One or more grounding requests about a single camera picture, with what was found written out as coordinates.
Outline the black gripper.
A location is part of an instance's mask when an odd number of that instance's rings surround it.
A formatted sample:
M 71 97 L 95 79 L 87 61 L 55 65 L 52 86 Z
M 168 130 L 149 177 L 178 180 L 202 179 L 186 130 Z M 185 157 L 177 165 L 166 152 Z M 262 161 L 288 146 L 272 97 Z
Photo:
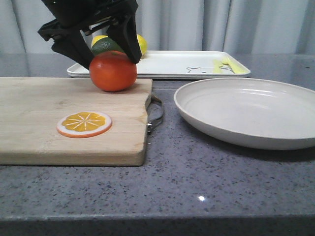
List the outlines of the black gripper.
M 108 36 L 114 40 L 132 63 L 139 63 L 142 52 L 139 46 L 135 12 L 138 4 L 134 0 L 44 0 L 43 4 L 55 17 L 45 23 L 39 35 L 48 41 L 53 38 L 51 47 L 89 69 L 94 58 L 87 46 L 81 30 L 90 34 L 89 26 L 102 23 L 107 26 Z

